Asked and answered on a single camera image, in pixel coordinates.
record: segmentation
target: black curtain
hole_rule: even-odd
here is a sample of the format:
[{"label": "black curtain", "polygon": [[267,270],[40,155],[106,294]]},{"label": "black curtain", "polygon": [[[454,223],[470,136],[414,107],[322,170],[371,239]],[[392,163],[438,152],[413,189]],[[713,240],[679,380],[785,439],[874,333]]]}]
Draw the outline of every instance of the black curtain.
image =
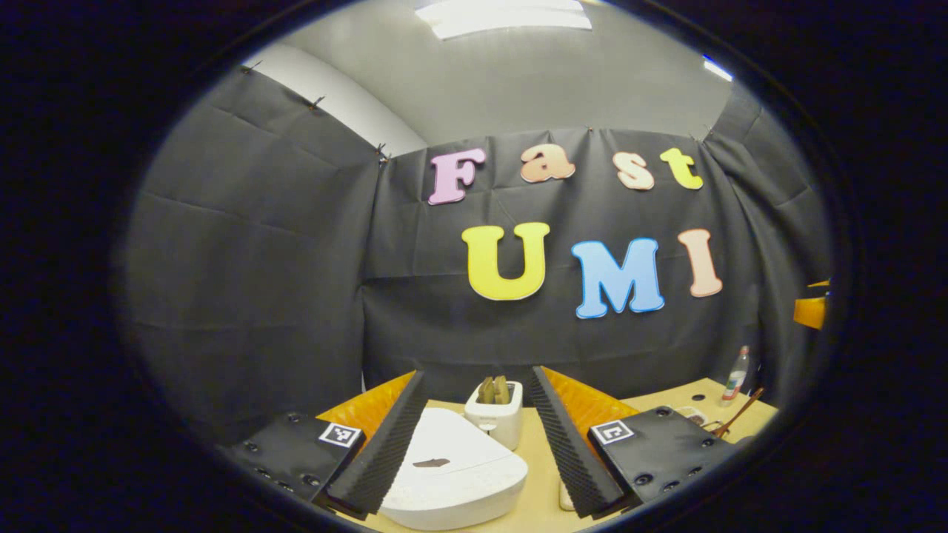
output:
[{"label": "black curtain", "polygon": [[[520,154],[562,146],[576,172],[527,183]],[[466,197],[428,204],[431,158],[481,148]],[[699,190],[659,155],[692,156]],[[611,158],[641,155],[649,191]],[[807,378],[812,331],[792,321],[805,285],[829,277],[829,236],[809,169],[785,130],[735,86],[703,141],[586,128],[472,138],[379,155],[338,120],[259,73],[228,75],[174,128],[145,177],[125,247],[129,323],[172,407],[216,441],[286,410],[318,412],[411,369],[432,397],[464,401],[484,376],[525,380],[548,365],[611,395],[724,380],[742,344],[745,386],[781,405]],[[504,228],[501,275],[520,276],[513,228],[543,222],[546,276],[533,296],[494,302],[467,279],[461,232]],[[677,236],[706,229],[723,290],[689,294]],[[658,242],[665,306],[580,320],[572,245],[617,262]]]}]

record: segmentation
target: chopsticks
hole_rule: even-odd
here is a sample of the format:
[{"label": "chopsticks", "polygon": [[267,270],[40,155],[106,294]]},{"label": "chopsticks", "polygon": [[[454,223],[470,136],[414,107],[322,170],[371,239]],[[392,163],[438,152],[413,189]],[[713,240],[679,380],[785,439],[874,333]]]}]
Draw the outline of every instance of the chopsticks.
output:
[{"label": "chopsticks", "polygon": [[764,394],[764,388],[760,387],[759,389],[757,389],[756,392],[754,392],[754,395],[752,395],[750,399],[747,400],[747,403],[744,404],[744,407],[740,408],[740,411],[738,411],[738,413],[735,414],[733,418],[728,420],[727,423],[724,424],[723,426],[712,431],[711,434],[713,434],[714,436],[718,438],[722,438],[724,436],[724,433],[727,432],[728,427],[730,427],[731,424],[733,424],[734,421],[738,419],[738,416],[741,416],[745,411],[747,411],[747,408],[750,407],[752,403],[756,402],[757,399],[760,398],[760,395],[762,394]]}]

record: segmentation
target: wooden table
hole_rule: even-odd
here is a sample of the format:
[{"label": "wooden table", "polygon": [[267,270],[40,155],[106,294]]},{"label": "wooden table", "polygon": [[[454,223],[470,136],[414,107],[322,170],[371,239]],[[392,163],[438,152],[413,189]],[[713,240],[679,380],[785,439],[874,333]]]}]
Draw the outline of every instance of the wooden table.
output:
[{"label": "wooden table", "polygon": [[[651,395],[636,396],[622,400],[638,411],[647,411],[659,406],[668,406],[678,410],[690,406],[698,409],[708,419],[708,422],[720,420],[726,422],[734,416],[744,402],[747,395],[739,395],[728,407],[719,404],[720,395],[724,386],[718,382],[704,378],[681,387],[668,389]],[[700,401],[691,399],[694,395],[704,395]],[[464,414],[464,404],[430,400],[428,407],[450,409],[458,414]],[[731,425],[730,432],[723,439],[735,443],[745,436],[757,434],[776,413],[776,408],[757,401],[738,420]],[[523,409],[523,429],[520,433],[520,445],[514,450],[527,463],[529,473],[523,491],[520,493],[517,505],[509,513],[485,522],[471,525],[453,531],[476,531],[483,533],[507,533],[510,531],[542,531],[543,533],[572,533],[593,524],[606,521],[615,514],[593,520],[591,517],[580,519],[573,511],[564,511],[559,507],[559,471],[550,445],[546,441],[546,433],[539,420],[536,408]],[[346,520],[353,520],[339,514]],[[396,524],[382,515],[369,515],[365,522],[353,520],[362,525],[371,527],[384,533],[414,532],[403,525]]]}]

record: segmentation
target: white ceiling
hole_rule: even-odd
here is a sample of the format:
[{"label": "white ceiling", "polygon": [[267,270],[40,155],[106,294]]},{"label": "white ceiling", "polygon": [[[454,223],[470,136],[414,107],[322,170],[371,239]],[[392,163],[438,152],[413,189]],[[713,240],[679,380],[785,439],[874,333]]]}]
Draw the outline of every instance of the white ceiling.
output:
[{"label": "white ceiling", "polygon": [[561,127],[703,138],[730,83],[698,50],[585,3],[592,31],[511,28],[440,41],[415,0],[367,0],[281,42],[361,85],[430,145]]}]

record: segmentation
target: ribbed foam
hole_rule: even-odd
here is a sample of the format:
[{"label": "ribbed foam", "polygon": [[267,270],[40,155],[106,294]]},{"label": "ribbed foam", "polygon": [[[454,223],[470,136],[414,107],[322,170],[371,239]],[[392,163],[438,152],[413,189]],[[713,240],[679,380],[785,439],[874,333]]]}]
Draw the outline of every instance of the ribbed foam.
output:
[{"label": "ribbed foam", "polygon": [[405,459],[421,412],[428,403],[422,386],[423,374],[415,373],[372,440],[326,488],[328,506],[360,520],[382,506],[382,500]]},{"label": "ribbed foam", "polygon": [[576,514],[599,518],[626,506],[629,496],[587,447],[543,369],[535,366],[533,370],[530,396]]}]

